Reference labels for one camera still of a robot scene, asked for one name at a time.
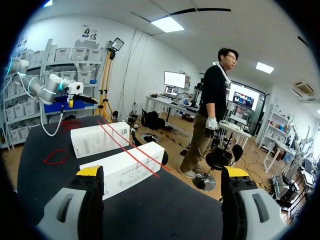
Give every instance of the ceiling light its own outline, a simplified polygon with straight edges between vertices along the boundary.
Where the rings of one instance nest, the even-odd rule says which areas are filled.
[[[268,66],[268,65],[263,64],[263,63],[261,63],[261,62],[258,62],[258,63],[256,64],[256,67],[255,67],[255,68],[258,69],[258,70],[260,70],[260,71],[262,71],[262,72],[265,72],[265,73],[267,73],[267,74],[272,73],[272,71],[274,70],[274,68],[273,68],[272,66]]]
[[[185,30],[170,16],[152,21],[151,23],[166,33]]]
[[[49,0],[49,1],[47,1],[42,7],[43,7],[43,8],[49,7],[49,6],[52,5],[52,3],[53,3],[53,0]]]

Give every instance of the glasses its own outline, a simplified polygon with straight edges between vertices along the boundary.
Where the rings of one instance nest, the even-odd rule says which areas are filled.
[[[234,57],[234,56],[232,56],[232,55],[227,55],[229,58],[231,58],[232,60],[234,60],[234,62],[236,63],[237,62],[237,59]]]

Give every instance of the sneaker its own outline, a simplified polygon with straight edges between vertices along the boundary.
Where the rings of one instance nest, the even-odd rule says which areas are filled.
[[[196,173],[192,170],[187,171],[187,172],[183,172],[179,167],[178,172],[181,173],[182,175],[186,176],[188,179],[195,179],[197,177]]]
[[[199,164],[195,165],[193,169],[197,170],[197,171],[202,171],[203,170],[203,168]]]

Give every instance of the white desk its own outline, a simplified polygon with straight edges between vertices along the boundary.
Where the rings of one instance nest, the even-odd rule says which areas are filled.
[[[246,133],[244,132],[244,130],[235,125],[234,123],[231,123],[231,122],[228,122],[228,123],[219,123],[219,127],[228,131],[228,132],[231,132],[237,136],[239,136],[237,138],[237,140],[235,141],[235,144],[238,144],[239,143],[239,140],[241,139],[241,142],[239,143],[239,145],[242,147],[242,149],[244,150],[245,149],[245,146],[246,146],[246,143],[248,141],[249,138],[251,138],[251,135],[249,133]],[[233,157],[232,160],[231,160],[231,166],[234,166],[235,165],[235,162],[234,162],[235,158]]]
[[[272,151],[272,149],[274,148],[275,144],[273,144],[273,146],[270,148],[269,152],[267,153],[267,155],[265,156],[264,160],[263,160],[263,166],[264,166],[264,172],[267,173],[269,172],[270,168],[272,167],[272,165],[275,163],[279,153],[281,150],[285,151],[286,153],[288,154],[291,154],[291,155],[295,155],[296,152],[295,151],[292,151],[290,148],[288,148],[288,146],[286,146],[285,144],[283,144],[282,142],[280,142],[279,140],[276,140],[274,139],[274,143],[278,146],[278,150],[276,151],[275,155],[274,155],[274,158],[272,159],[271,163],[269,166],[267,166],[266,164],[266,161],[267,159],[269,158],[270,156],[270,153]]]
[[[196,112],[187,110],[183,106],[172,104],[171,103],[172,100],[166,100],[166,99],[163,99],[161,97],[151,97],[151,96],[146,96],[145,97],[144,110],[147,111],[147,112],[149,111],[149,103],[150,102],[152,102],[152,111],[156,110],[156,103],[159,103],[159,104],[162,104],[162,105],[166,105],[169,108],[180,110],[180,111],[182,111],[182,112],[184,112],[186,114],[189,114],[190,116],[195,116],[197,114]],[[192,136],[192,132],[185,131],[185,130],[181,129],[180,127],[177,127],[177,126],[169,123],[168,122],[169,115],[170,115],[170,113],[168,113],[168,115],[167,115],[166,123],[165,123],[166,125],[171,126],[174,129],[177,129],[178,131],[182,132],[185,135]]]

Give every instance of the khaki pants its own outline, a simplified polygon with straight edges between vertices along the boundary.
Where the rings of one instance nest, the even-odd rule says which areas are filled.
[[[194,117],[191,146],[180,166],[184,173],[192,170],[198,164],[211,141],[211,138],[205,136],[206,121],[207,118],[200,113]]]

